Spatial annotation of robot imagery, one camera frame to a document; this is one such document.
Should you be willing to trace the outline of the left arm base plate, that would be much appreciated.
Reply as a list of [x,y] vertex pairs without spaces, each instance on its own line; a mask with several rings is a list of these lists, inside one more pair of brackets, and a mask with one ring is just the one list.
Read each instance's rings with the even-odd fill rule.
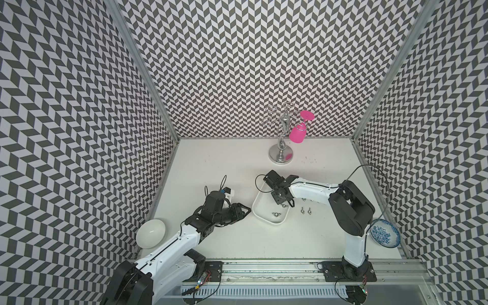
[[222,261],[205,261],[196,264],[193,276],[188,279],[190,282],[206,280],[207,282],[220,282],[223,270]]

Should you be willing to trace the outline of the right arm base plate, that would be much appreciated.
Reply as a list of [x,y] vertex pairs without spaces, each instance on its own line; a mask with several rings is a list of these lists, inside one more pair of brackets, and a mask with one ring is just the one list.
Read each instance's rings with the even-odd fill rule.
[[373,265],[368,260],[364,261],[360,267],[348,263],[347,261],[322,261],[318,264],[319,270],[324,274],[326,282],[377,282],[376,272]]

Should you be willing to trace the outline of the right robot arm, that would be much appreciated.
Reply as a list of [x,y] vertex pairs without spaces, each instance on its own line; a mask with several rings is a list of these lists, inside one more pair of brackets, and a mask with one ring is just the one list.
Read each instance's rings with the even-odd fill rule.
[[366,251],[367,230],[372,224],[376,208],[350,180],[340,184],[320,184],[290,175],[284,178],[271,171],[263,179],[270,188],[276,204],[288,203],[301,198],[328,204],[339,227],[345,232],[344,254],[341,258],[342,278],[362,281],[371,272],[369,255]]

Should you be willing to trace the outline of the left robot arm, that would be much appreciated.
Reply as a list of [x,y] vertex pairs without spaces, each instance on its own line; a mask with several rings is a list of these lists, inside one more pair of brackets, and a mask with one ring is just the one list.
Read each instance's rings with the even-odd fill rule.
[[173,288],[192,277],[198,277],[197,265],[205,258],[194,248],[215,227],[241,221],[251,208],[232,203],[217,212],[204,206],[181,223],[180,231],[169,241],[135,262],[123,261],[113,273],[100,304],[156,304]]

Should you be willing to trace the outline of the white storage box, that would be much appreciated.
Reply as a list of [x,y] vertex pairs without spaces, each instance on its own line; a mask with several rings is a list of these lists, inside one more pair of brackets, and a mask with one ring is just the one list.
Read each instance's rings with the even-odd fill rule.
[[[290,212],[291,207],[283,208],[282,205],[277,205],[270,193],[258,192],[252,205],[252,213],[259,220],[272,225],[279,226],[283,224]],[[281,213],[281,216],[274,217],[273,212]]]

